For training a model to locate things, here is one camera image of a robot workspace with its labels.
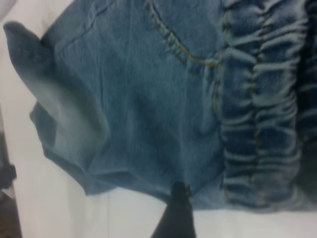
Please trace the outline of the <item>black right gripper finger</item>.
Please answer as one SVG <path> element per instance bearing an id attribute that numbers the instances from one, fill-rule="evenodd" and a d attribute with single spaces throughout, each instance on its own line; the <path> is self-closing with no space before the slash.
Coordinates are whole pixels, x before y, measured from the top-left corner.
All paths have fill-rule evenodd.
<path id="1" fill-rule="evenodd" d="M 190 187 L 176 182 L 171 189 L 170 201 L 154 230 L 153 238 L 195 238 Z"/>

